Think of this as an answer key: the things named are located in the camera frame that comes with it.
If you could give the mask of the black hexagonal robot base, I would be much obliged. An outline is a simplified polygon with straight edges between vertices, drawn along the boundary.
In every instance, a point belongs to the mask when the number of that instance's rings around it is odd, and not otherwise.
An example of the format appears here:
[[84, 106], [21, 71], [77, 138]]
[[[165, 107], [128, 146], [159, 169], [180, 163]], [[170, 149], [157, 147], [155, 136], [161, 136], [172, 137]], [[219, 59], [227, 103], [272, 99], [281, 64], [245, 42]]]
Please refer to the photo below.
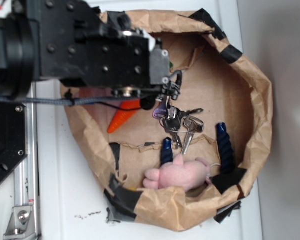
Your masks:
[[0, 185], [27, 156], [27, 108], [0, 103]]

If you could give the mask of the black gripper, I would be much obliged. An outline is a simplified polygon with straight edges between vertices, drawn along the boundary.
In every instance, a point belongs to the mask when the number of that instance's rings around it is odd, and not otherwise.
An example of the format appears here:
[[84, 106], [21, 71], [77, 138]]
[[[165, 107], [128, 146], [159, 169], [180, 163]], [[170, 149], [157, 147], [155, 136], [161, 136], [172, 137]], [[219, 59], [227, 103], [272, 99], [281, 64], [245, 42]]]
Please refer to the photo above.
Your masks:
[[169, 52], [125, 12], [109, 12], [104, 22], [82, 0], [41, 0], [38, 6], [42, 80], [109, 88], [119, 98], [178, 98], [182, 77], [172, 81]]

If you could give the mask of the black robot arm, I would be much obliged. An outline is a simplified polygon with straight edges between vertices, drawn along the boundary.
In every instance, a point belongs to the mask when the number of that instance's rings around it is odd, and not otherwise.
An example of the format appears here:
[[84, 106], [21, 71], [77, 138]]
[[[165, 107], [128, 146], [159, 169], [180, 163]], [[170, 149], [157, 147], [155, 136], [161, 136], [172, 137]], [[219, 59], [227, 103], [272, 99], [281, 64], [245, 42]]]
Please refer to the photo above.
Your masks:
[[0, 96], [19, 101], [32, 83], [111, 89], [117, 98], [171, 96], [182, 76], [170, 73], [168, 51], [125, 12], [83, 0], [16, 0], [0, 18]]

